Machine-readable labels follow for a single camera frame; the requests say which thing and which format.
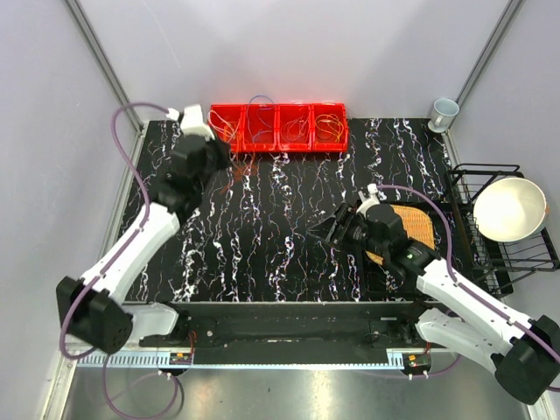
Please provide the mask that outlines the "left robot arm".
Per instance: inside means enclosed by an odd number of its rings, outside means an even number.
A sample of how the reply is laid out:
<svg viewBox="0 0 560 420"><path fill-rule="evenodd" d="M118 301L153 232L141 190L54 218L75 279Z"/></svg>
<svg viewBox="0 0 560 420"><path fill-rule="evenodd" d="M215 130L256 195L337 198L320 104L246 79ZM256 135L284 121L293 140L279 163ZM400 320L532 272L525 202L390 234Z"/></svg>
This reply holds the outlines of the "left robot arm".
<svg viewBox="0 0 560 420"><path fill-rule="evenodd" d="M150 335L172 347L187 340L189 325L170 306L147 304L125 310L123 302L142 269L200 206L214 174L231 164L230 146L218 137L179 137L147 202L125 233L80 278L65 276L59 281L61 348L67 335L105 354Z"/></svg>

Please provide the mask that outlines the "woven bamboo basket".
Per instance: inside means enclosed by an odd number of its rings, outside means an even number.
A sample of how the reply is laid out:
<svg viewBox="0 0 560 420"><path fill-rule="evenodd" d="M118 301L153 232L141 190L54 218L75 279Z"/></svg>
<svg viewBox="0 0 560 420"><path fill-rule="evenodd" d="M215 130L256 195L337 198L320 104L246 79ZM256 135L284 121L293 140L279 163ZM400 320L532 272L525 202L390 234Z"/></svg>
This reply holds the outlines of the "woven bamboo basket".
<svg viewBox="0 0 560 420"><path fill-rule="evenodd" d="M412 206L379 204L361 215L370 232L372 245L367 246L367 257L378 265L387 265L408 244L416 241L435 249L434 228L430 216Z"/></svg>

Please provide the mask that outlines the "white bowl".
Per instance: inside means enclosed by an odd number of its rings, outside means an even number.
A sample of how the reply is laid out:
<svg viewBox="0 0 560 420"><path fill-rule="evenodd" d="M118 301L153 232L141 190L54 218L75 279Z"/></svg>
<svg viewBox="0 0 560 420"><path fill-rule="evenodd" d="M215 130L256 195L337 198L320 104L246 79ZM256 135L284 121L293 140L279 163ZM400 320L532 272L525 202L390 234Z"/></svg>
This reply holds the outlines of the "white bowl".
<svg viewBox="0 0 560 420"><path fill-rule="evenodd" d="M550 213L543 190L525 178L503 178L486 187L474 201L479 232L495 242L518 242L539 233Z"/></svg>

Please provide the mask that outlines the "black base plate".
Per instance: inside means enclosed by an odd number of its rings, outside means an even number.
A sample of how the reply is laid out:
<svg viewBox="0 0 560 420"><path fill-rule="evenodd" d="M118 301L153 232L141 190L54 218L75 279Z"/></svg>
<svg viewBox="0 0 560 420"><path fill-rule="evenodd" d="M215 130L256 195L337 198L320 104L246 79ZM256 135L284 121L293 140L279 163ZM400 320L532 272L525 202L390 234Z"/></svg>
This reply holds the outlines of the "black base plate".
<svg viewBox="0 0 560 420"><path fill-rule="evenodd" d="M428 302L176 304L178 323L141 347L179 353L196 368L398 368L424 350L414 327Z"/></svg>

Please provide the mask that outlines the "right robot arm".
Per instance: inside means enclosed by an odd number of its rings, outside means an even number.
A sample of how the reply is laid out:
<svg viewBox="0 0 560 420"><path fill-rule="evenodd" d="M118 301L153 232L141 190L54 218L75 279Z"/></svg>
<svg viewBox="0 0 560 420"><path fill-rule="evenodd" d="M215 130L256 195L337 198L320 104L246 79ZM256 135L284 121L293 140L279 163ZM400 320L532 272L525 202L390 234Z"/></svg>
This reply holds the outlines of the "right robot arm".
<svg viewBox="0 0 560 420"><path fill-rule="evenodd" d="M559 376L559 325L519 312L458 273L435 250L410 237L387 204L342 204L310 235L348 254L373 254L393 277L412 282L451 310L425 310L397 325L408 347L422 341L448 348L488 370L513 398L535 404Z"/></svg>

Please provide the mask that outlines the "white mug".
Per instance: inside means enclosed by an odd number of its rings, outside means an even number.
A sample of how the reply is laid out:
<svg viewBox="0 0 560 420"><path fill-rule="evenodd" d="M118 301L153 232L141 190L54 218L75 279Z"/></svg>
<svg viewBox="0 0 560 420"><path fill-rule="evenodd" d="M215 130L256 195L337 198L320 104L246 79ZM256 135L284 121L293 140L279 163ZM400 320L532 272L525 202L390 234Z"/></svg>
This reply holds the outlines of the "white mug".
<svg viewBox="0 0 560 420"><path fill-rule="evenodd" d="M459 105L451 99L439 98L435 100L428 121L428 128L434 133L447 131L459 110Z"/></svg>

